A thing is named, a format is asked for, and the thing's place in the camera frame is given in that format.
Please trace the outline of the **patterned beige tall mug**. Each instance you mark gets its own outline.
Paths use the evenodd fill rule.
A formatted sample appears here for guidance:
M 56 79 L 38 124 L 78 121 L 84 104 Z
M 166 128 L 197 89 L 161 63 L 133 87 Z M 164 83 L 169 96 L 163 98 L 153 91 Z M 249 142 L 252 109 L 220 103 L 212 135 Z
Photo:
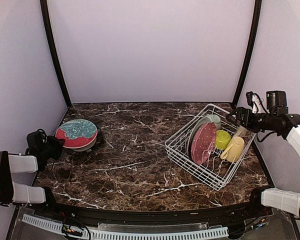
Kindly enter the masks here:
M 245 138 L 248 137 L 251 134 L 251 131 L 248 130 L 247 128 L 243 127 L 243 126 L 239 126 L 237 128 L 236 133 L 234 134 L 235 137 L 241 137 L 241 138 Z

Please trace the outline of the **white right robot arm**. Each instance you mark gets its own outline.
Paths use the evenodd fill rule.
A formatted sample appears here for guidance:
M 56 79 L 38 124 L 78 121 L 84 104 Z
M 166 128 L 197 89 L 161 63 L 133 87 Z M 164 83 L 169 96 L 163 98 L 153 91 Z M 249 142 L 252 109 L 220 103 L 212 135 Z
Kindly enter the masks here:
M 274 208 L 300 220 L 300 186 L 297 185 L 300 176 L 293 176 L 300 167 L 300 115 L 289 113 L 283 105 L 270 107 L 268 113 L 238 107 L 226 119 L 254 133 L 269 130 L 283 138 L 278 143 L 271 138 L 269 145 L 261 148 L 270 157 L 266 166 L 274 178 L 274 186 L 255 188 L 245 205 L 245 213 L 256 217 L 267 208 Z

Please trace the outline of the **red teal floral plate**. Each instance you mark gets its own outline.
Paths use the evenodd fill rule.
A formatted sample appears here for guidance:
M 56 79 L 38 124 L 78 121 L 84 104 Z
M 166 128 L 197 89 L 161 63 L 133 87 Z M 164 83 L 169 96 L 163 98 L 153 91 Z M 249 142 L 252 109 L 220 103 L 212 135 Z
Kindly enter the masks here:
M 98 134 L 97 126 L 86 119 L 74 119 L 63 123 L 55 133 L 55 137 L 64 140 L 67 149 L 79 149 L 88 146 Z

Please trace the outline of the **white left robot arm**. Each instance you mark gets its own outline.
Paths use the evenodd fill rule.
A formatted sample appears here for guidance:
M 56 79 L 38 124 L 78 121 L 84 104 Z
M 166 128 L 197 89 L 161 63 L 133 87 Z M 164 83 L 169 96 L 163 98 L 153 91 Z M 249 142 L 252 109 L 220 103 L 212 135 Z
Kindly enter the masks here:
M 50 218 L 57 218 L 60 206 L 49 187 L 17 183 L 13 175 L 42 172 L 49 159 L 57 160 L 63 151 L 64 139 L 31 133 L 26 138 L 26 154 L 9 154 L 0 151 L 0 204 L 41 205 L 41 210 Z

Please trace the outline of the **pale green flower plate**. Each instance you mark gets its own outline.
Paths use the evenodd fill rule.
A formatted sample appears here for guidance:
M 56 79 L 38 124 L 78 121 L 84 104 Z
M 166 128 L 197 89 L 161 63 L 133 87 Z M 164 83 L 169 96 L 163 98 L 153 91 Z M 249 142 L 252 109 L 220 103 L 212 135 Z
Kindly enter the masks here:
M 187 155 L 191 159 L 191 147 L 192 142 L 194 140 L 194 137 L 196 135 L 196 132 L 200 129 L 200 127 L 204 124 L 210 123 L 211 121 L 207 117 L 201 118 L 193 127 L 193 129 L 190 132 L 189 140 L 188 140 L 188 146 L 187 146 Z

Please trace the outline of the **pink polka dot plate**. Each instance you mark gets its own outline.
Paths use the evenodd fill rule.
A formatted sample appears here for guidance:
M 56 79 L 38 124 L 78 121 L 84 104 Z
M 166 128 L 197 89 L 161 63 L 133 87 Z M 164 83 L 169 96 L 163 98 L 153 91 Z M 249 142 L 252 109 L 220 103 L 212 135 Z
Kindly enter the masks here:
M 203 124 L 191 142 L 190 156 L 197 164 L 202 165 L 211 155 L 217 139 L 217 127 L 213 122 Z

